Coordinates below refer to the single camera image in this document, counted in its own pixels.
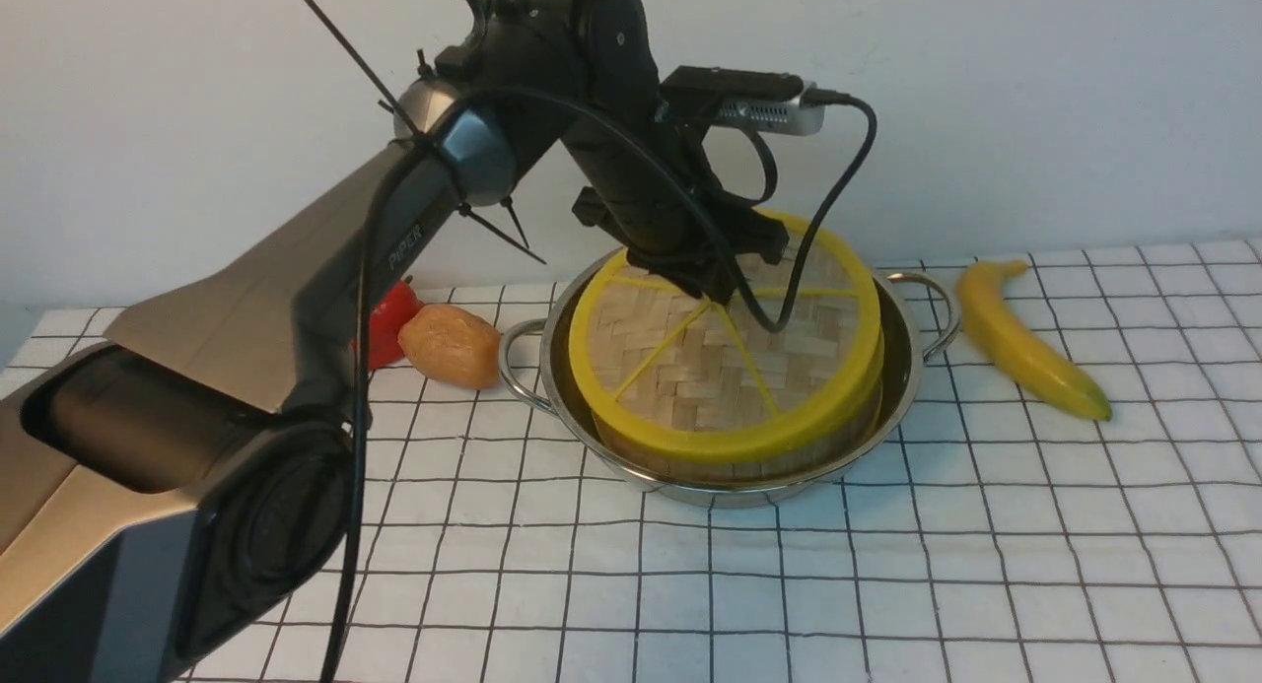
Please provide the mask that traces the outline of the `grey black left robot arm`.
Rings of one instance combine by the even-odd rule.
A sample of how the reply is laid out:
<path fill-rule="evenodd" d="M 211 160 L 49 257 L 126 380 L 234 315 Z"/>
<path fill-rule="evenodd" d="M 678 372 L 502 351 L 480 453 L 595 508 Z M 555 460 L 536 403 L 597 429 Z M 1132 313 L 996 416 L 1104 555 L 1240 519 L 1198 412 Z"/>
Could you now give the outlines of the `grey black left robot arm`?
<path fill-rule="evenodd" d="M 738 258 L 782 223 L 668 117 L 641 0 L 464 0 L 473 27 L 387 96 L 395 139 L 216 274 L 122 311 L 3 399 L 3 679 L 172 682 L 343 550 L 348 624 L 369 323 L 454 216 L 562 144 L 587 229 L 774 328 Z"/>

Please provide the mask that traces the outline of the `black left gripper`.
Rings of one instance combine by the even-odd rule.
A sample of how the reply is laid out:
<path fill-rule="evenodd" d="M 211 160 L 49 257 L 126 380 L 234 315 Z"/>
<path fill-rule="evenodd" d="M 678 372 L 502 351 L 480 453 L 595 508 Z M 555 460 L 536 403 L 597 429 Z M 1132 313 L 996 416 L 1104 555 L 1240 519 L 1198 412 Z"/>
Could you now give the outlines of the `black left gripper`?
<path fill-rule="evenodd" d="M 736 292 L 727 255 L 779 265 L 786 258 L 789 231 L 751 202 L 721 189 L 703 162 L 697 134 L 655 128 L 650 141 L 663 144 L 659 164 L 680 170 L 681 181 L 655 170 L 596 122 L 574 122 L 562 144 L 588 186 L 572 212 L 586 229 L 603 230 L 622 242 L 632 268 L 666 279 L 694 300 L 724 306 Z M 716 239 L 724 239 L 729 252 L 722 252 Z"/>

